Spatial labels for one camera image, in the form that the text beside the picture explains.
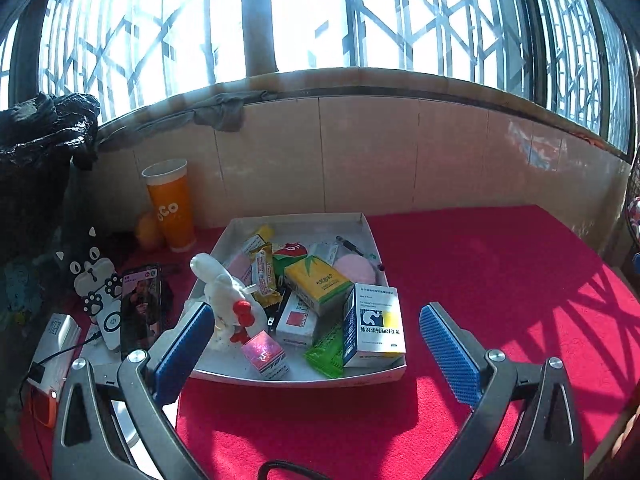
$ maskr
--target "blue gripper pad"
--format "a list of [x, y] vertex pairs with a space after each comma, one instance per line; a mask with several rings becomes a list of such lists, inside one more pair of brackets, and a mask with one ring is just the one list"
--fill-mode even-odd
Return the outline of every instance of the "blue gripper pad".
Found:
[[207, 305], [193, 317], [182, 334], [178, 336], [154, 374], [153, 398], [156, 406], [165, 406], [176, 401], [211, 338], [215, 322], [213, 309]]
[[420, 311], [420, 333], [458, 402], [480, 402], [480, 371], [431, 305]]

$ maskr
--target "black cable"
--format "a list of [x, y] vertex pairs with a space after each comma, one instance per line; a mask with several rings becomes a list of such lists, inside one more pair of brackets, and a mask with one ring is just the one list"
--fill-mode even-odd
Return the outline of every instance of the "black cable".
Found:
[[[56, 352], [55, 354], [51, 354], [50, 356], [45, 357], [42, 361], [36, 363], [35, 366], [41, 366], [44, 363], [48, 363], [54, 357], [58, 357], [60, 354], [64, 354], [66, 352], [71, 352], [72, 350], [75, 350], [76, 348], [80, 348], [81, 346], [84, 346], [87, 343], [91, 343], [92, 341], [95, 341], [96, 339], [100, 339], [101, 337], [102, 337], [102, 332], [96, 332], [94, 335], [92, 335], [86, 341], [82, 341], [81, 343], [78, 343], [77, 345], [70, 346], [69, 348], [61, 350], [60, 352]], [[22, 402], [22, 387], [24, 386], [24, 383], [29, 378], [30, 371], [31, 371], [31, 367], [29, 367], [29, 371], [27, 372], [27, 374], [23, 377], [22, 381], [20, 382], [20, 389], [18, 391], [18, 396], [20, 397], [20, 406], [21, 406], [22, 409], [24, 409], [24, 403]]]
[[[42, 361], [37, 362], [35, 364], [35, 366], [41, 366], [41, 365], [43, 365], [45, 363], [48, 363], [54, 357], [58, 357], [60, 354], [64, 354], [66, 352], [71, 352], [72, 350], [75, 350], [76, 348], [80, 348], [81, 346], [84, 346], [87, 343], [91, 343], [92, 341], [95, 341], [96, 339], [100, 339], [101, 337], [102, 337], [102, 332], [96, 332], [94, 335], [92, 335], [86, 341], [82, 341], [81, 343], [78, 343], [76, 345], [70, 346], [69, 348], [65, 348], [64, 350], [61, 350], [60, 352], [56, 352], [55, 354], [51, 354], [50, 356], [45, 357]], [[24, 386], [24, 383], [29, 378], [30, 371], [31, 371], [31, 367], [29, 367], [29, 371], [27, 372], [25, 377], [20, 382], [20, 388], [18, 389], [18, 398], [20, 399], [20, 407], [21, 407], [21, 409], [23, 411], [24, 411], [24, 402], [22, 400], [22, 388]], [[38, 443], [38, 447], [40, 448], [40, 455], [42, 457], [42, 461], [44, 462], [44, 467], [47, 469], [47, 473], [49, 475], [49, 478], [52, 478], [51, 477], [51, 470], [49, 469], [49, 463], [47, 462], [47, 459], [44, 456], [44, 450], [42, 449], [42, 443], [40, 441], [40, 435], [38, 434], [38, 430], [37, 430], [37, 427], [36, 427], [36, 417], [35, 417], [35, 414], [33, 413], [33, 389], [31, 389], [30, 396], [31, 396], [31, 410], [30, 411], [31, 411], [31, 423], [33, 425], [33, 433], [36, 436], [36, 441]]]
[[321, 473], [317, 473], [312, 469], [308, 469], [304, 466], [292, 464], [284, 460], [269, 460], [260, 466], [258, 469], [258, 480], [268, 480], [267, 476], [272, 469], [284, 469], [285, 471], [291, 471], [301, 476], [305, 476], [311, 480], [331, 480], [328, 476], [324, 476]]

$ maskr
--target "yellow wrapper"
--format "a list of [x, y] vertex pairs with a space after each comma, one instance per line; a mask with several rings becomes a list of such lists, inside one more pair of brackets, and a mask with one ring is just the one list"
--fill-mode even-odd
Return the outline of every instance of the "yellow wrapper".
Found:
[[254, 292], [255, 301], [260, 303], [263, 308], [282, 301], [282, 296], [276, 291], [271, 244], [267, 243], [251, 254], [251, 270], [254, 285], [260, 289], [258, 292]]
[[244, 241], [242, 244], [242, 252], [247, 256], [250, 256], [251, 253], [257, 251], [261, 247], [264, 247], [272, 237], [273, 227], [267, 224], [262, 225], [254, 234]]

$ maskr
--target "green package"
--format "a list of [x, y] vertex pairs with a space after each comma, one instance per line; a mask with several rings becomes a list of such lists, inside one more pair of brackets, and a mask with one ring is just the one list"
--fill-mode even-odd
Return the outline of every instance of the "green package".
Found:
[[342, 377], [342, 323], [305, 352], [305, 359], [315, 370], [331, 379]]

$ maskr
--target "screw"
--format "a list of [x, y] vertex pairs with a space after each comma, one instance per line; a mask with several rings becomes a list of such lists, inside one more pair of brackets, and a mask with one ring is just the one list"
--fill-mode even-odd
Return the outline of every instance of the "screw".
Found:
[[506, 358], [507, 356], [504, 355], [504, 352], [502, 350], [499, 350], [499, 349], [489, 350], [489, 359], [491, 359], [491, 361], [501, 363]]
[[73, 363], [71, 363], [71, 367], [74, 370], [79, 370], [80, 368], [84, 368], [85, 365], [86, 365], [86, 361], [82, 357], [79, 357], [78, 359], [73, 361]]
[[127, 359], [132, 363], [139, 363], [140, 361], [143, 361], [145, 357], [146, 352], [144, 350], [134, 350], [128, 355]]
[[555, 368], [556, 370], [559, 370], [564, 365], [562, 364], [562, 361], [559, 358], [552, 357], [549, 359], [549, 366], [551, 366], [552, 368]]

